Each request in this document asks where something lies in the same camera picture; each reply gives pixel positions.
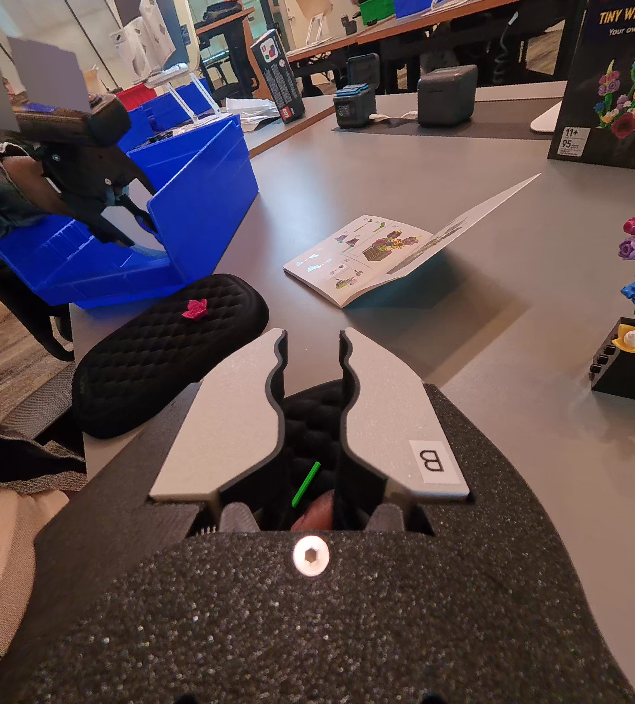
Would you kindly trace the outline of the green lego rod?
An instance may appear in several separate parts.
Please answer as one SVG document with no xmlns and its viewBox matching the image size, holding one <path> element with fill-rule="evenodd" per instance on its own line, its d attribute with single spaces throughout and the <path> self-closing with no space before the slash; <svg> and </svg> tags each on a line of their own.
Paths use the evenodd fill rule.
<svg viewBox="0 0 635 704">
<path fill-rule="evenodd" d="M 315 478 L 317 472 L 320 470 L 321 466 L 321 462 L 315 461 L 313 466 L 310 468 L 303 482 L 296 490 L 295 495 L 291 499 L 291 507 L 293 509 L 296 509 L 299 506 L 300 502 L 304 498 L 305 493 L 307 492 L 307 489 L 310 487 L 311 483 L 313 482 L 313 479 Z"/>
</svg>

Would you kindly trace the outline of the black foam pad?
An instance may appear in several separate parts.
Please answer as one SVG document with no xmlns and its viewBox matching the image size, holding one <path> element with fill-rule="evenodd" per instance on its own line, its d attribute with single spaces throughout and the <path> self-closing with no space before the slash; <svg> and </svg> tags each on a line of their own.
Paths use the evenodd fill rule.
<svg viewBox="0 0 635 704">
<path fill-rule="evenodd" d="M 182 317 L 190 300 L 203 298 L 206 317 Z M 97 439 L 141 426 L 263 334 L 268 322 L 267 303 L 239 277 L 210 275 L 185 286 L 113 331 L 76 365 L 76 424 Z"/>
<path fill-rule="evenodd" d="M 290 486 L 282 530 L 290 529 L 313 501 L 334 489 L 340 459 L 342 386 L 341 379 L 325 382 L 286 397 L 281 403 L 286 420 L 283 457 Z M 322 466 L 299 506 L 293 509 L 291 499 L 315 461 Z"/>
</svg>

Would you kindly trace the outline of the person's left hand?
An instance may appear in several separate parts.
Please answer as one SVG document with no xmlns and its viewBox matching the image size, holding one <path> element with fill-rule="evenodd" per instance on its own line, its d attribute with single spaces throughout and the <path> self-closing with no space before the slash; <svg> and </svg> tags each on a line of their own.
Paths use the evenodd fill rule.
<svg viewBox="0 0 635 704">
<path fill-rule="evenodd" d="M 27 201 L 44 213 L 73 217 L 58 191 L 43 174 L 41 163 L 27 155 L 7 156 L 3 167 Z"/>
</svg>

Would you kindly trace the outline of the crumpled white plastic bag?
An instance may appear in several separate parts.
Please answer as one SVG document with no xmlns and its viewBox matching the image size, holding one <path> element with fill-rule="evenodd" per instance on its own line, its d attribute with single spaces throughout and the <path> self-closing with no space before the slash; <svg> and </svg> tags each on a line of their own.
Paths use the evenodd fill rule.
<svg viewBox="0 0 635 704">
<path fill-rule="evenodd" d="M 227 98 L 226 112 L 239 117 L 244 133 L 254 132 L 281 119 L 276 104 L 269 99 Z"/>
</svg>

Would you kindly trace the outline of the red plastic bin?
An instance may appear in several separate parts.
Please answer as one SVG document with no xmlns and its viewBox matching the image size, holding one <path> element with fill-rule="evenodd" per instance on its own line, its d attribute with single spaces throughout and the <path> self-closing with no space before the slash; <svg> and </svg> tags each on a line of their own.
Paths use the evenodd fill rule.
<svg viewBox="0 0 635 704">
<path fill-rule="evenodd" d="M 135 110 L 143 104 L 158 97 L 155 89 L 147 87 L 144 83 L 133 85 L 128 89 L 120 89 L 114 93 L 128 112 Z"/>
</svg>

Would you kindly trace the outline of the green plastic bin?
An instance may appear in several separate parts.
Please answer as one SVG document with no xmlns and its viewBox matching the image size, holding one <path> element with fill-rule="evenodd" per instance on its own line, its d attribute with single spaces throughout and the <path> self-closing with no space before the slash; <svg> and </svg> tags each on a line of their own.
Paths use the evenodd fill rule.
<svg viewBox="0 0 635 704">
<path fill-rule="evenodd" d="M 394 16 L 394 1 L 360 1 L 359 12 L 363 25 L 368 27 Z"/>
</svg>

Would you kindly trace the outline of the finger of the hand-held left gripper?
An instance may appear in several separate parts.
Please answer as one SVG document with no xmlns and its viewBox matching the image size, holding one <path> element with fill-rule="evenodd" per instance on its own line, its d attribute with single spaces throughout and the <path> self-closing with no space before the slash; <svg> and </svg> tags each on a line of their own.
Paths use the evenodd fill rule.
<svg viewBox="0 0 635 704">
<path fill-rule="evenodd" d="M 102 208 L 82 206 L 78 208 L 78 221 L 83 223 L 102 243 L 114 243 L 120 247 L 133 248 L 136 242 L 103 217 L 104 210 L 104 206 Z"/>
<path fill-rule="evenodd" d="M 128 189 L 115 189 L 114 191 L 114 205 L 126 209 L 132 215 L 135 222 L 146 232 L 156 234 L 157 228 L 152 217 L 146 210 L 140 208 L 132 201 L 128 194 Z"/>
</svg>

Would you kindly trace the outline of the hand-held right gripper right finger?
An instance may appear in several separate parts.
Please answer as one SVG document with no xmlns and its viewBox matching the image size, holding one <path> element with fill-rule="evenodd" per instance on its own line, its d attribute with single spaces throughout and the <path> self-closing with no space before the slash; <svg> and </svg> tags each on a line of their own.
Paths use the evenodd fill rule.
<svg viewBox="0 0 635 704">
<path fill-rule="evenodd" d="M 392 503 L 463 502 L 470 487 L 424 383 L 410 366 L 355 328 L 340 331 L 344 408 L 340 497 L 373 515 Z"/>
</svg>

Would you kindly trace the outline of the long wooden table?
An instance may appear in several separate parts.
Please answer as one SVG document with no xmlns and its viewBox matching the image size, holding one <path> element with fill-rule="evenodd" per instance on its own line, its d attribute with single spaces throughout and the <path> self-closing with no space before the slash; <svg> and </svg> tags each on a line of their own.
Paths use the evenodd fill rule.
<svg viewBox="0 0 635 704">
<path fill-rule="evenodd" d="M 346 67 L 346 61 L 351 53 L 371 45 L 378 46 L 377 53 L 385 60 L 386 50 L 382 48 L 382 44 L 390 42 L 394 37 L 420 30 L 430 30 L 442 22 L 492 11 L 512 3 L 513 1 L 447 1 L 436 5 L 435 9 L 404 18 L 392 15 L 347 37 L 290 51 L 288 62 L 296 77 L 306 77 L 327 71 L 340 71 Z"/>
</svg>

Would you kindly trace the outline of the small black lego box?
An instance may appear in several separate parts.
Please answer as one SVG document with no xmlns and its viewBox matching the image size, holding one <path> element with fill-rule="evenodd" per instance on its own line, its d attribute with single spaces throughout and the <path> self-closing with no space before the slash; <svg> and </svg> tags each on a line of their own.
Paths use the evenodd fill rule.
<svg viewBox="0 0 635 704">
<path fill-rule="evenodd" d="M 304 117 L 303 99 L 278 31 L 266 31 L 251 45 L 251 51 L 283 123 Z"/>
</svg>

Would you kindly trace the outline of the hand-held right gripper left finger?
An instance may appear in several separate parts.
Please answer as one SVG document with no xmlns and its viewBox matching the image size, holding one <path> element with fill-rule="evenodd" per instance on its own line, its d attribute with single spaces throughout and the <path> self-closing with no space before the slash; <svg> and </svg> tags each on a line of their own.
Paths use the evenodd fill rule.
<svg viewBox="0 0 635 704">
<path fill-rule="evenodd" d="M 273 328 L 208 372 L 149 491 L 156 503 L 259 509 L 279 492 L 287 330 Z"/>
</svg>

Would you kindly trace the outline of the black case with blue top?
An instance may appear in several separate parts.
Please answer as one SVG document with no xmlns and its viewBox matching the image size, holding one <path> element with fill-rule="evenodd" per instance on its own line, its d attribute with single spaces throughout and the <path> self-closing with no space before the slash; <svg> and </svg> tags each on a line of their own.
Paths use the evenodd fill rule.
<svg viewBox="0 0 635 704">
<path fill-rule="evenodd" d="M 337 125 L 341 129 L 364 128 L 376 114 L 376 89 L 366 83 L 346 85 L 333 96 Z"/>
</svg>

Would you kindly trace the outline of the person's right hand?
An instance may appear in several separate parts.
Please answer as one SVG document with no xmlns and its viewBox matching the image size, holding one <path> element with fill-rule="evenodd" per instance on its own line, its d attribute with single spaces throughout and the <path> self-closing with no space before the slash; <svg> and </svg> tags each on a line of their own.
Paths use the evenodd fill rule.
<svg viewBox="0 0 635 704">
<path fill-rule="evenodd" d="M 292 532 L 326 532 L 333 529 L 334 490 L 325 492 L 291 527 Z"/>
</svg>

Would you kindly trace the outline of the lego instruction booklet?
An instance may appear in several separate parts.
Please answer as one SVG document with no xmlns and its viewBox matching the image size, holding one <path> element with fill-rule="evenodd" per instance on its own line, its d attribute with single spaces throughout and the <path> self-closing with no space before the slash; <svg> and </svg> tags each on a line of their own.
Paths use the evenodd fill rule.
<svg viewBox="0 0 635 704">
<path fill-rule="evenodd" d="M 538 175 L 477 204 L 432 233 L 364 215 L 284 265 L 284 272 L 344 308 L 361 295 L 409 276 Z"/>
</svg>

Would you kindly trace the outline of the black lego set box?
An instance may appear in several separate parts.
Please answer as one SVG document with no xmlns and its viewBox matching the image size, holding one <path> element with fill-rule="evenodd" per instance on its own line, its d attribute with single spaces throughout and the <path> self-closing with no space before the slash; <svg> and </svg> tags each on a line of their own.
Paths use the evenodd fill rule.
<svg viewBox="0 0 635 704">
<path fill-rule="evenodd" d="M 590 1 L 548 158 L 635 170 L 635 1 Z"/>
</svg>

